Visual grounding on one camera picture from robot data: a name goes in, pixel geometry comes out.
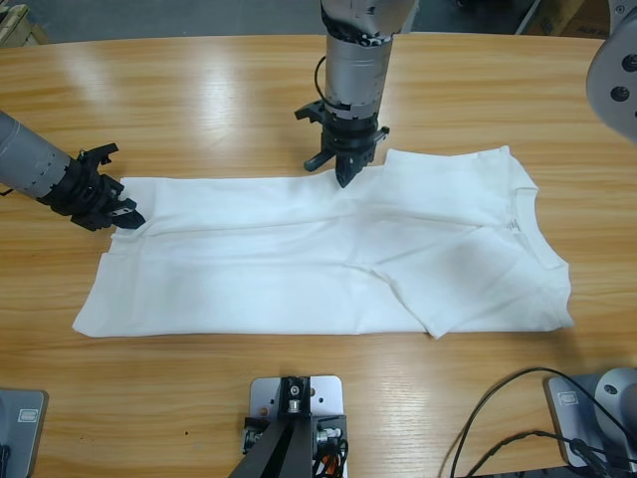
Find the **screw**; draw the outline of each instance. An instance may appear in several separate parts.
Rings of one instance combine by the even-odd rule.
[[[637,55],[634,53],[626,55],[621,62],[621,66],[628,73],[637,72]]]
[[[618,103],[625,102],[629,97],[630,90],[626,87],[615,87],[610,91],[610,98]]]

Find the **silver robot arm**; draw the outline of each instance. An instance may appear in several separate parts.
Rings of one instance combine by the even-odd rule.
[[[609,0],[610,35],[586,81],[593,110],[608,126],[637,142],[637,0]]]
[[[318,62],[320,100],[296,111],[298,120],[322,124],[320,153],[305,162],[314,171],[336,156],[336,178],[346,187],[373,160],[389,134],[378,128],[393,35],[400,32],[415,0],[321,0],[327,53]],[[318,75],[325,61],[325,92]]]
[[[81,151],[73,159],[23,124],[0,112],[0,183],[20,191],[91,231],[113,224],[136,229],[144,223],[136,204],[120,199],[123,186],[98,173],[117,146]]]

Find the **wooden table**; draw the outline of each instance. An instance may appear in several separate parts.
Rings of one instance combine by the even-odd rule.
[[[599,42],[412,35],[396,40],[379,149],[509,144],[541,192],[541,230],[571,265],[576,326],[551,334],[189,336],[93,340],[71,330],[111,231],[91,234],[17,194],[0,198],[0,386],[51,396],[39,477],[213,477],[239,462],[253,378],[342,378],[353,477],[434,477],[482,393],[529,365],[637,365],[637,155],[587,105]],[[75,154],[116,141],[113,176],[304,174],[319,127],[321,37],[178,38],[0,52],[0,107]],[[477,420],[467,471],[491,445],[551,421],[541,375]],[[557,466],[541,438],[485,471]],[[445,474],[448,474],[449,462]]]

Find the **bolt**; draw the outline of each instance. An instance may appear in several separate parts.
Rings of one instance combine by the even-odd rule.
[[[290,400],[288,402],[288,413],[299,413],[301,411],[300,400]]]
[[[325,445],[332,438],[340,438],[342,430],[340,428],[326,428],[317,432],[317,443]]]

